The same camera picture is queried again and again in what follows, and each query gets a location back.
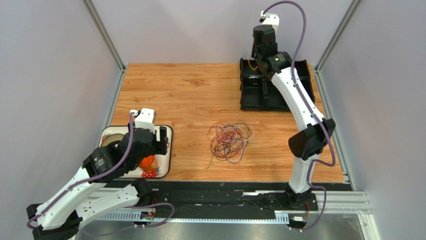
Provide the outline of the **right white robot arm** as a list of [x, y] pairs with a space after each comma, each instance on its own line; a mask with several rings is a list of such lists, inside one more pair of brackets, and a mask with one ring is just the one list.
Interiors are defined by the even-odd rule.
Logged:
[[278, 51], [276, 31], [270, 24], [253, 28], [253, 54], [258, 68], [277, 88], [296, 122], [298, 133], [289, 138], [288, 146], [294, 155], [293, 170], [284, 200], [291, 209], [305, 206], [313, 190], [313, 169], [319, 155], [331, 142], [336, 128], [316, 108], [302, 86], [295, 62], [285, 51]]

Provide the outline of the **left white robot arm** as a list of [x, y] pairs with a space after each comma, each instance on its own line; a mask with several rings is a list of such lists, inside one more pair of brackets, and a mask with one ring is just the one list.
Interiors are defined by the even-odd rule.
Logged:
[[89, 197], [110, 182], [136, 170], [144, 158], [170, 155], [173, 130], [129, 127], [109, 135], [82, 163], [72, 179], [50, 200], [27, 207], [27, 227], [35, 240], [68, 240], [89, 223], [122, 208], [155, 208], [148, 181], [136, 179], [95, 200]]

